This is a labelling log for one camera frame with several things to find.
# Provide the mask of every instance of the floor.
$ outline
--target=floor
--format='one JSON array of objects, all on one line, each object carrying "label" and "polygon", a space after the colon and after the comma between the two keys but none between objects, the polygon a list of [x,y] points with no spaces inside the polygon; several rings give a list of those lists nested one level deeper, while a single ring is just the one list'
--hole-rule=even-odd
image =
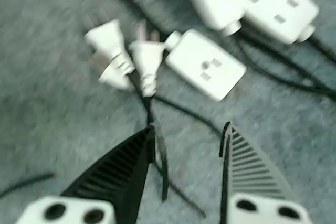
[{"label": "floor", "polygon": [[[194,27],[210,35],[187,0],[137,0],[166,29]],[[336,0],[320,6],[317,35],[336,50]],[[139,16],[123,0],[0,0],[0,188],[54,170],[57,177],[0,201],[1,223],[64,190],[107,150],[144,127],[136,97],[97,82],[82,37],[83,20],[103,10],[133,36]],[[336,71],[309,44],[277,45],[336,88]],[[250,49],[272,71],[295,74]],[[330,100],[278,85],[248,70],[215,103],[162,66],[158,92],[211,118],[233,121],[279,167],[315,223],[336,218],[336,109]],[[218,223],[222,160],[219,140],[197,122],[155,104],[169,149],[170,174],[207,212],[200,220],[173,193],[162,204],[160,178],[149,170],[139,224]]]}]

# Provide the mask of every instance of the black cable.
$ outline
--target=black cable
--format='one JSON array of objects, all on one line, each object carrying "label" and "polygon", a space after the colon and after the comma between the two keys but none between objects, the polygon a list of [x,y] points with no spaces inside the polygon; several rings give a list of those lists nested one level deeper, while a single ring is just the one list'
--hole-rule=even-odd
[{"label": "black cable", "polygon": [[191,111],[190,109],[187,109],[185,107],[182,107],[181,105],[174,103],[173,101],[168,100],[167,98],[164,98],[158,94],[155,94],[153,99],[157,100],[158,102],[161,102],[165,104],[166,106],[173,107],[182,113],[198,120],[199,122],[205,124],[208,126],[219,138],[222,137],[222,132],[208,119],[204,118],[203,116],[197,114],[196,112]]},{"label": "black cable", "polygon": [[42,182],[42,181],[45,181],[45,180],[48,180],[48,179],[51,179],[51,178],[54,178],[54,177],[55,177],[55,173],[45,173],[45,174],[42,174],[42,175],[34,176],[34,177],[31,177],[31,178],[19,181],[19,182],[15,183],[14,185],[9,186],[8,188],[3,190],[2,192],[0,192],[0,198],[3,198],[5,196],[7,196],[8,194],[10,194],[10,193],[12,193],[16,190],[19,190],[21,188],[24,188],[26,186],[29,186],[29,185],[32,185],[32,184],[35,184],[35,183],[38,183],[38,182]]},{"label": "black cable", "polygon": [[[252,67],[257,73],[268,77],[271,80],[274,80],[278,83],[281,84],[285,84],[287,86],[290,86],[292,88],[295,89],[299,89],[302,91],[306,91],[309,93],[314,93],[314,94],[321,94],[321,95],[326,95],[326,90],[321,89],[321,88],[316,88],[316,87],[312,87],[312,86],[306,86],[303,84],[299,84],[296,83],[294,81],[290,81],[290,80],[286,80],[274,73],[268,72],[267,70],[265,70],[264,68],[260,67],[257,63],[254,62],[254,60],[251,59],[249,53],[246,51],[245,47],[243,46],[242,42],[240,41],[240,33],[236,33],[234,35],[232,35],[234,38],[234,42],[236,43],[238,49],[240,50],[240,52],[243,54],[243,56],[245,57],[245,61],[247,62],[247,64]],[[331,98],[333,101],[336,101],[336,98],[333,97],[331,95]]]},{"label": "black cable", "polygon": [[[156,170],[162,175],[162,170],[160,166],[158,165],[157,162],[154,163]],[[203,218],[206,217],[205,212],[196,204],[194,203],[191,199],[189,199],[187,196],[184,195],[184,193],[178,188],[177,185],[175,185],[172,181],[169,180],[169,185],[173,189],[173,191],[179,195],[188,205],[190,205],[192,208],[194,208],[197,213],[202,216]]]},{"label": "black cable", "polygon": [[135,1],[135,0],[125,0],[129,5],[131,5],[132,10],[134,10],[141,18],[145,18],[147,24],[157,30],[160,33],[160,41],[165,41],[170,31],[165,31],[155,20],[151,18],[151,16],[144,11],[144,9]]},{"label": "black cable", "polygon": [[315,47],[318,51],[320,51],[323,55],[325,55],[329,60],[331,60],[334,64],[336,64],[336,52],[331,48],[326,46],[318,37],[312,35],[308,42]]},{"label": "black cable", "polygon": [[[140,76],[138,72],[136,70],[131,72],[130,74],[128,74],[128,78],[130,82],[133,84],[136,94],[138,95],[139,99],[141,100],[147,112],[148,126],[152,125],[154,129],[156,129],[155,123],[154,123],[154,115],[153,115],[152,108],[151,108],[151,99],[149,98],[145,99],[142,95],[142,90],[140,86]],[[168,187],[169,187],[167,147],[165,145],[163,136],[160,134],[158,135],[157,132],[155,133],[155,135],[157,136],[156,139],[158,140],[158,148],[159,148],[160,157],[162,161],[162,167],[163,167],[162,201],[166,201],[167,195],[168,195]]]}]

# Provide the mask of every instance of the cable strain relief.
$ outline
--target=cable strain relief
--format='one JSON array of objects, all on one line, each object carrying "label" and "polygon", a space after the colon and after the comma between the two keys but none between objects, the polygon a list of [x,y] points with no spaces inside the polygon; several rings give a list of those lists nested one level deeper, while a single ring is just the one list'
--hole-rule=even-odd
[{"label": "cable strain relief", "polygon": [[314,31],[315,31],[314,25],[309,24],[300,34],[298,38],[298,42],[301,43],[309,39],[309,37],[314,33]]},{"label": "cable strain relief", "polygon": [[174,47],[180,42],[182,35],[178,31],[172,32],[165,41],[167,51],[172,51]]},{"label": "cable strain relief", "polygon": [[230,36],[230,35],[238,32],[241,29],[241,26],[242,25],[241,25],[240,21],[235,21],[235,22],[229,24],[228,26],[226,26],[223,29],[224,35],[225,36]]}]

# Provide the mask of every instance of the metal prong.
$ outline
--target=metal prong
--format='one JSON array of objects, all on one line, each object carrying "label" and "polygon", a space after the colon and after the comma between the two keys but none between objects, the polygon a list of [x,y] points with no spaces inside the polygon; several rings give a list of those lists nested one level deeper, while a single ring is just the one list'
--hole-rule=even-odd
[{"label": "metal prong", "polygon": [[92,58],[90,58],[90,62],[101,72],[103,73],[105,69],[111,63],[108,58],[100,55],[99,53],[95,53]]},{"label": "metal prong", "polygon": [[146,35],[146,21],[142,20],[139,22],[138,25],[138,40],[139,41],[146,41],[147,35]]},{"label": "metal prong", "polygon": [[151,32],[151,41],[160,42],[160,33],[157,30]]}]

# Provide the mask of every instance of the power strip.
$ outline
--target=power strip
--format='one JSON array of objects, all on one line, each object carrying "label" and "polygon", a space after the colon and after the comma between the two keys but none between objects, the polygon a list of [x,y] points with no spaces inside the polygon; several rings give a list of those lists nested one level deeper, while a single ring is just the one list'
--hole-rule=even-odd
[{"label": "power strip", "polygon": [[221,101],[246,72],[246,67],[196,30],[174,32],[165,42],[166,63],[193,86]]}]

